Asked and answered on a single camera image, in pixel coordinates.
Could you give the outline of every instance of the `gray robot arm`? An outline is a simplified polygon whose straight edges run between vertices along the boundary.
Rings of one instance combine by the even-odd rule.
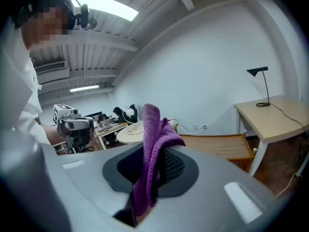
[[[77,109],[67,105],[54,105],[53,120],[59,135],[65,137],[68,148],[84,146],[94,132],[91,117],[82,117]]]

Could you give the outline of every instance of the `white object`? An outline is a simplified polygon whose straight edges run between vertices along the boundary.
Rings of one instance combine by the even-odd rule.
[[[70,168],[77,168],[79,166],[85,165],[85,162],[83,160],[78,160],[78,161],[74,161],[74,162],[69,162],[69,163],[65,163],[62,165],[62,167],[67,170]]]
[[[294,178],[294,175],[296,175],[296,173],[294,173],[294,174],[292,175],[292,178],[290,179],[288,186],[287,186],[285,189],[283,189],[280,193],[278,193],[278,195],[276,196],[276,198],[278,198],[278,197],[280,196],[280,194],[282,194],[285,190],[287,190],[287,189],[289,188],[289,186],[290,186],[290,184],[291,184],[291,181],[292,181],[293,178]]]
[[[68,105],[54,105],[54,110],[53,110],[53,121],[58,126],[58,121],[60,119],[64,119],[64,115],[67,114],[74,114],[73,111],[76,110],[73,107],[70,107]]]
[[[76,92],[76,91],[87,90],[87,89],[94,89],[94,88],[98,88],[98,85],[88,86],[88,87],[72,88],[72,89],[70,89],[70,91],[71,92]]]
[[[259,207],[240,188],[238,183],[228,183],[224,186],[224,189],[244,223],[248,224],[262,214]]]
[[[256,152],[253,163],[252,163],[252,165],[251,165],[251,167],[248,171],[249,175],[253,176],[255,174],[257,168],[259,167],[259,165],[260,165],[260,163],[261,163],[261,161],[264,157],[267,146],[268,146],[268,143],[263,143],[262,140],[260,140],[259,148]]]
[[[132,108],[128,108],[128,109],[125,109],[124,112],[126,113],[127,116],[132,116],[134,115],[134,110]]]
[[[169,124],[173,126],[174,120],[170,120]],[[128,127],[122,129],[117,134],[117,139],[123,144],[131,144],[136,142],[142,142],[144,138],[144,126],[143,121],[139,121],[135,124],[129,125]]]
[[[35,121],[42,112],[38,99],[38,79],[21,29],[9,18],[0,39],[1,112],[3,126],[18,128],[43,144],[50,144],[44,129]]]
[[[75,0],[71,0],[75,7],[79,7]],[[104,11],[132,21],[138,12],[114,0],[78,0],[80,4],[86,3],[89,9]]]

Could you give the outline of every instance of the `ceiling light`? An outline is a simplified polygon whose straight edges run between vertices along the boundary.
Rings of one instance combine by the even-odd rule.
[[[132,21],[138,12],[122,3],[114,0],[78,0],[81,4],[86,3],[89,9],[101,10],[113,15],[120,16],[124,19]],[[79,7],[75,0],[72,0],[75,7]]]
[[[93,88],[98,88],[98,85],[88,86],[88,87],[73,88],[73,89],[70,89],[70,91],[71,91],[71,92],[76,92],[76,91],[87,90],[87,89],[93,89]]]

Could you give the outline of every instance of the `white shirt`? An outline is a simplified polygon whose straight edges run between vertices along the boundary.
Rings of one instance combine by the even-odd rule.
[[[0,119],[33,135],[39,143],[50,144],[44,129],[35,121],[42,112],[38,99],[38,79],[21,29],[9,19],[0,36]]]

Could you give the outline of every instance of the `cable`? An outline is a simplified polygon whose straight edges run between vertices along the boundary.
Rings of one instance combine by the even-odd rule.
[[[88,33],[87,33],[86,45],[84,49],[84,60],[86,60],[86,63],[84,63],[84,84],[85,86],[86,86],[86,68],[87,68],[87,62],[88,62],[88,52],[87,52],[87,58],[86,58],[86,49],[88,45],[89,34],[90,34],[90,30],[88,30]]]
[[[177,121],[177,123],[180,125],[180,126],[182,126],[183,128],[185,128],[187,131],[198,131],[198,130],[200,130],[200,129],[203,129],[204,128],[204,126],[202,127],[202,128],[200,128],[200,129],[196,129],[196,130],[188,130],[186,127],[184,127],[181,123],[179,123],[179,121],[178,120],[176,120]]]
[[[293,121],[297,122],[298,124],[300,124],[300,125],[303,127],[304,132],[306,132],[305,126],[304,126],[302,123],[300,123],[300,122],[297,121],[296,119],[293,119],[293,118],[287,116],[287,115],[284,113],[284,111],[283,111],[282,109],[280,109],[279,107],[277,107],[275,104],[273,104],[273,103],[271,103],[271,104],[272,104],[274,107],[276,107],[278,110],[280,110],[280,111],[283,113],[284,116],[286,116],[286,117],[289,118],[290,120],[293,120]]]
[[[276,198],[278,198],[280,194],[282,194],[285,190],[287,190],[287,189],[289,188],[290,183],[291,183],[291,181],[292,181],[293,178],[294,178],[294,175],[296,175],[296,173],[294,173],[294,174],[292,175],[292,178],[290,179],[290,182],[289,182],[288,186],[287,186],[285,189],[283,189],[283,190],[276,196]]]
[[[128,135],[138,135],[138,134],[141,134],[141,133],[143,133],[143,132],[144,132],[144,131],[139,132],[139,133],[130,133],[130,134],[129,134],[129,131],[128,131],[127,134],[128,134]]]
[[[298,155],[298,151],[295,150],[294,153],[294,157],[293,160],[291,161],[291,163],[286,167],[286,169],[282,172],[282,174],[280,175],[279,178],[277,178],[279,181],[277,182],[276,186],[271,190],[272,192],[277,188],[277,186],[281,183],[282,181],[282,176],[286,173],[286,171],[288,171],[288,169],[295,163],[295,159],[297,158]]]

